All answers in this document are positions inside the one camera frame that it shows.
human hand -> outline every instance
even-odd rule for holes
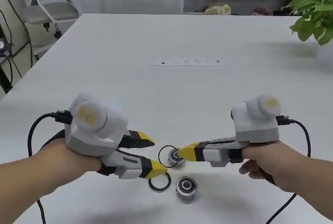
[[[244,159],[249,159],[239,169],[242,175],[249,174],[253,179],[264,179],[259,171],[261,167],[286,192],[293,192],[297,174],[307,159],[282,142],[248,146],[242,150],[242,155]]]
[[[33,156],[43,172],[48,173],[49,193],[68,184],[89,171],[98,171],[100,158],[80,155],[65,146],[65,139],[57,139]]]

ball bearing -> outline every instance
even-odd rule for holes
[[[178,156],[177,150],[169,151],[168,162],[173,168],[182,168],[186,164],[186,160]]]
[[[197,194],[197,183],[191,177],[181,177],[176,182],[176,193],[183,201],[192,201]]]

white wall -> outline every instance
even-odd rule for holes
[[[14,8],[18,13],[20,13],[22,8],[24,8],[24,6],[25,6],[24,0],[11,0],[11,2],[13,3]],[[3,13],[5,14],[8,24],[10,26],[10,29],[12,31],[12,37],[13,37],[13,43],[14,43],[14,46],[12,48],[13,48],[13,52],[15,52],[24,43],[27,42],[27,36],[24,31],[24,27],[21,24],[21,22],[18,20],[18,18],[15,16],[15,14],[7,0],[0,0],[0,8],[3,11]],[[8,32],[8,29],[5,25],[5,22],[2,18],[2,16],[0,16],[0,24],[2,25],[2,27],[5,31],[6,37],[8,38],[8,41],[9,41],[9,32]]]

metal ring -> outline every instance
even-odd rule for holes
[[[162,147],[162,148],[160,149],[160,151],[158,152],[158,156],[157,156],[157,157],[158,157],[158,161],[160,162],[160,164],[162,164],[163,166],[165,166],[165,168],[174,168],[175,166],[177,166],[178,161],[177,161],[176,164],[174,164],[173,166],[166,166],[166,165],[164,165],[164,164],[161,162],[160,155],[161,155],[162,150],[165,149],[166,147],[172,147],[172,148],[174,148],[176,151],[178,151],[178,149],[177,149],[175,146],[172,146],[172,145],[166,145],[166,146]]]
[[[181,177],[176,182],[176,193],[180,199],[191,201],[197,194],[197,183],[191,177]]]
[[[161,192],[167,190],[167,189],[170,187],[170,185],[171,185],[171,176],[169,175],[168,172],[166,172],[164,175],[167,177],[167,179],[168,179],[168,183],[167,183],[167,185],[166,185],[165,187],[160,188],[160,189],[157,188],[157,187],[155,187],[155,186],[151,183],[151,179],[148,180],[149,187],[150,187],[152,190],[154,190],[155,192],[161,193]]]

black rubber ring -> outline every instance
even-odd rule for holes
[[[166,172],[164,175],[167,177],[167,179],[168,179],[168,183],[167,183],[167,185],[166,185],[165,187],[160,188],[160,189],[157,188],[157,187],[155,187],[155,186],[151,183],[151,179],[148,180],[149,187],[150,187],[152,190],[154,190],[155,192],[161,193],[161,192],[167,190],[167,189],[170,187],[170,185],[171,185],[171,176],[169,175],[168,172]]]
[[[163,165],[165,168],[174,168],[175,166],[177,166],[177,164],[178,164],[180,158],[178,159],[178,161],[177,161],[177,162],[175,163],[175,165],[173,165],[173,166],[166,166],[166,165],[164,165],[164,164],[161,162],[160,155],[161,155],[162,150],[165,149],[166,147],[172,147],[172,148],[174,148],[176,151],[178,151],[178,149],[177,149],[175,146],[172,146],[172,145],[166,145],[166,146],[164,146],[163,148],[161,148],[160,151],[158,152],[158,156],[157,156],[157,157],[158,157],[158,161],[159,161],[160,164]]]

